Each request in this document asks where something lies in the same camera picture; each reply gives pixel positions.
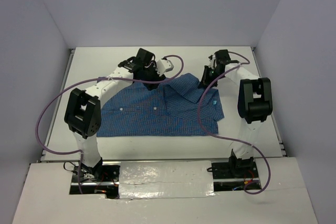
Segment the blue checked long sleeve shirt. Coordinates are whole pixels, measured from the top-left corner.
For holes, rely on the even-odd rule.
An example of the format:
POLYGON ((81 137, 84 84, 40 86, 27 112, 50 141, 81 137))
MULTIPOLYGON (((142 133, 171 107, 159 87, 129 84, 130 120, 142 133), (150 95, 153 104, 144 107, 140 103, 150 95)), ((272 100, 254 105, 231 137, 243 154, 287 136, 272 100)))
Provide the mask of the blue checked long sleeve shirt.
POLYGON ((203 136, 217 134, 224 118, 219 91, 198 88, 190 73, 152 91, 141 83, 124 88, 102 108, 98 137, 203 136))

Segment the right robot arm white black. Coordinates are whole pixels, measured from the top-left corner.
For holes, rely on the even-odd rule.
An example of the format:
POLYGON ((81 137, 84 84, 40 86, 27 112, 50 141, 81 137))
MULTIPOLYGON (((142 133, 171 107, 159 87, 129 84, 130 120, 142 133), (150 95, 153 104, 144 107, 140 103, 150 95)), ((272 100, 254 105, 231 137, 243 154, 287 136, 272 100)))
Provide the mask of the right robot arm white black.
POLYGON ((259 77, 244 68, 245 65, 250 64, 246 57, 234 53, 244 59, 240 62, 233 60, 230 54, 227 49, 221 49, 209 56, 209 64, 204 67, 199 85, 200 88, 205 88, 205 91, 198 104, 197 120, 206 134, 235 143, 229 157, 228 171, 233 177, 240 177, 253 168, 253 150, 256 148, 259 129, 273 111, 272 91, 269 78, 259 77), (218 80, 222 78, 229 79, 239 87, 237 112, 241 118, 241 124, 238 138, 221 137, 211 133, 201 121, 203 99, 210 88, 217 86, 218 80))

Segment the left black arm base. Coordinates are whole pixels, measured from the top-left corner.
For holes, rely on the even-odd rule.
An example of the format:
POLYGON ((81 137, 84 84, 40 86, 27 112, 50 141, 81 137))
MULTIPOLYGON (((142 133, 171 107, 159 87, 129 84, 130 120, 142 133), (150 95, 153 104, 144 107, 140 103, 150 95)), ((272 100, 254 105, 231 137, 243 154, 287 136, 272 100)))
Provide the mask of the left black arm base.
POLYGON ((103 165, 102 173, 95 178, 82 169, 78 176, 78 165, 73 162, 64 162, 63 169, 72 173, 70 195, 105 195, 108 199, 119 198, 120 165, 103 165))

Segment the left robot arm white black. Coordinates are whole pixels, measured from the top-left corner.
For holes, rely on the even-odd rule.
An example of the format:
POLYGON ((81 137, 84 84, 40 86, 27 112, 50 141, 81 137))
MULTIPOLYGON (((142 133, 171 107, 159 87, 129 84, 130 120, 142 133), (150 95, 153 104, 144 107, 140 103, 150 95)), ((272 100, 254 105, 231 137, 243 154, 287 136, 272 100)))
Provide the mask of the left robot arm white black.
POLYGON ((174 66, 167 59, 155 61, 154 58, 153 53, 140 48, 135 57, 120 62, 105 80, 85 90, 75 88, 71 91, 65 122, 73 132, 78 148, 82 150, 81 168, 90 181, 99 180, 103 174, 97 143, 102 107, 122 89, 132 85, 134 80, 147 81, 145 86, 148 90, 157 88, 156 82, 164 80, 164 73, 174 66))

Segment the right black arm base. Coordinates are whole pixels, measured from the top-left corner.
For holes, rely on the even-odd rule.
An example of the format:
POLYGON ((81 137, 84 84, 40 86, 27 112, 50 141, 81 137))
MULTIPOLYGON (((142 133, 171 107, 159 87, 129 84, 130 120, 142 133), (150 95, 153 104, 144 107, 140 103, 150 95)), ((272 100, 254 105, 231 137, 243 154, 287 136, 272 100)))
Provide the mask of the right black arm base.
POLYGON ((212 174, 215 192, 261 189, 254 158, 237 158, 233 150, 227 161, 212 162, 207 172, 212 174))

